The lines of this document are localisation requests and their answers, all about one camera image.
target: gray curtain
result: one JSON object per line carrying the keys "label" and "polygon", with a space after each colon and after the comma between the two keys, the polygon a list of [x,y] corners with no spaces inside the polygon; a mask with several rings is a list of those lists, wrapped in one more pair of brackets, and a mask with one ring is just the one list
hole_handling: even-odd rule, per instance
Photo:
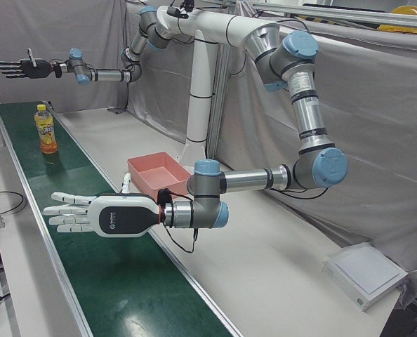
{"label": "gray curtain", "polygon": [[[130,7],[131,36],[140,9],[140,4]],[[272,195],[340,245],[370,241],[405,270],[415,270],[417,36],[307,24],[320,46],[315,83],[324,121],[330,138],[347,154],[350,172],[316,200]],[[289,96],[266,92],[249,58],[239,72],[244,57],[239,50],[231,57],[217,158],[237,170],[292,164],[300,142]],[[133,114],[180,141],[191,62],[191,44],[170,43],[161,53],[147,48],[144,75],[130,91]]]}
{"label": "gray curtain", "polygon": [[[122,0],[0,0],[0,60],[26,58],[27,48],[36,58],[66,60],[78,47],[94,67],[122,67],[125,8]],[[1,103],[51,100],[61,112],[124,104],[125,94],[120,83],[80,86],[73,74],[6,79],[0,73]]]}

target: pink tray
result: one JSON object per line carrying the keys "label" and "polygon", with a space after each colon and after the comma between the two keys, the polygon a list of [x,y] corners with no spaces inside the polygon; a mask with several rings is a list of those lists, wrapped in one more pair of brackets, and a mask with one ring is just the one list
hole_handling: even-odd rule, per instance
{"label": "pink tray", "polygon": [[178,194],[188,194],[190,173],[166,152],[130,158],[127,164],[138,189],[156,200],[157,192],[166,187]]}

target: orange juice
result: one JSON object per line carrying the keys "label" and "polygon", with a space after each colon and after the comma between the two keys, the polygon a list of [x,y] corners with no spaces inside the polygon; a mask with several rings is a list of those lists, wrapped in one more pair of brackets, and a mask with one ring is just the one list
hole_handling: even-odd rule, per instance
{"label": "orange juice", "polygon": [[56,152],[58,146],[54,136],[53,115],[46,110],[45,104],[37,105],[34,120],[40,136],[40,150],[46,154]]}

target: white robotic hand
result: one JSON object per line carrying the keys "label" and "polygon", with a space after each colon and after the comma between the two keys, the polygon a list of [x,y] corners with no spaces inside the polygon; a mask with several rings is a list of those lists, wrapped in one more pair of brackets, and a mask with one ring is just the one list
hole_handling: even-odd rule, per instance
{"label": "white robotic hand", "polygon": [[65,203],[44,209],[49,225],[58,232],[96,232],[101,237],[140,237],[153,225],[161,222],[160,206],[146,194],[127,193],[128,180],[123,182],[124,193],[103,194],[99,197],[54,192],[53,200]]}

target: green conveyor belt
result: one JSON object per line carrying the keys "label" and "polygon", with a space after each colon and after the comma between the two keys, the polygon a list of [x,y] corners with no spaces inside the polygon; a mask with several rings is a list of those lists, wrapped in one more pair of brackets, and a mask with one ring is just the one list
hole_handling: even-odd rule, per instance
{"label": "green conveyor belt", "polygon": [[[57,205],[52,192],[113,192],[59,123],[58,153],[40,152],[38,103],[2,104],[0,115],[39,208]],[[231,336],[148,234],[105,239],[48,230],[94,336]]]}

